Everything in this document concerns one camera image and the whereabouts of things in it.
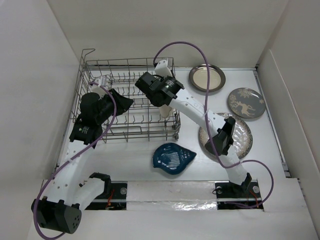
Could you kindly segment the cream divided plate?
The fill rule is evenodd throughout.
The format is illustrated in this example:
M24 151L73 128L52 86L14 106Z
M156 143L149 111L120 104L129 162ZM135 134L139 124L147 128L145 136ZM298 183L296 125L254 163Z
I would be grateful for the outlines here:
M168 118L174 111L175 109L164 104L161 107L159 107L159 113L161 115L162 118L166 119Z

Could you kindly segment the blue leaf shaped dish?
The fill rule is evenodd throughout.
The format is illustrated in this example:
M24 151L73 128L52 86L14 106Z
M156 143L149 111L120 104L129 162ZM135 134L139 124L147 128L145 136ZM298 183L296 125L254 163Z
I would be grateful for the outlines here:
M152 170L168 178L176 178L189 167L196 156L196 152L179 144L164 143L152 154Z

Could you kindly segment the grey reindeer plate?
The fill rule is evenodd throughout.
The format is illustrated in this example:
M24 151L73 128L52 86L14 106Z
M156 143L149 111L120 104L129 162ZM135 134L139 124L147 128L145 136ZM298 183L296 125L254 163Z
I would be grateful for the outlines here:
M262 95L246 87L232 90L227 97L227 105L234 114L244 119L259 118L266 110Z

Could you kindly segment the speckled brown rimmed plate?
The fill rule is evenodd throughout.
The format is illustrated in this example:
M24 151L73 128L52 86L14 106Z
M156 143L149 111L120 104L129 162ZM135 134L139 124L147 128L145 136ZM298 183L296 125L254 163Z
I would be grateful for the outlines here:
M232 117L235 119L235 127L232 135L233 146L235 148L235 152L238 158L240 160L243 159L250 152L253 146L253 136L252 136L251 129L249 128L249 126L244 120L242 120L240 117L234 114L226 113L226 112L219 112L217 114L224 118ZM217 162L214 152L208 151L205 148L205 144L208 142L209 136L206 130L201 127L199 128L199 131L198 131L198 140L205 154L209 156L210 159Z

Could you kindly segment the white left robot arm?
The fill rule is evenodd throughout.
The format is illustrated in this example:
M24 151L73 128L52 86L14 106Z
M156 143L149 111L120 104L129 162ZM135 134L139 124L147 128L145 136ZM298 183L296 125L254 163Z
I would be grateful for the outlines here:
M41 228L73 234L80 225L82 212L96 198L111 194L111 178L92 173L83 180L85 163L97 142L107 133L102 125L124 114L133 100L110 89L104 96L89 92L80 100L80 113L69 136L69 146L60 167L47 180L31 205L38 234L47 239Z

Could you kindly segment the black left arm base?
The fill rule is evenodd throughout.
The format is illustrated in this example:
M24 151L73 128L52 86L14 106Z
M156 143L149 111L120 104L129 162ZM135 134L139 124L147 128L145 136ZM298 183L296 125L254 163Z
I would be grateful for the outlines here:
M107 192L97 196L86 207L86 210L121 211L127 209L128 183L126 181L112 181Z

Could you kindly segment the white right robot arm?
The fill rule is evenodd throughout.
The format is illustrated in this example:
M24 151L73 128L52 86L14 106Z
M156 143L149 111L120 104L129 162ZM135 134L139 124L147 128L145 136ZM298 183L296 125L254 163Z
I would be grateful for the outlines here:
M233 146L236 120L224 118L208 108L184 88L174 77L156 77L145 72L135 83L155 107L168 106L186 115L201 128L206 128L209 140L205 145L213 151L217 162L226 170L231 191L242 197L249 191L250 173L242 166Z

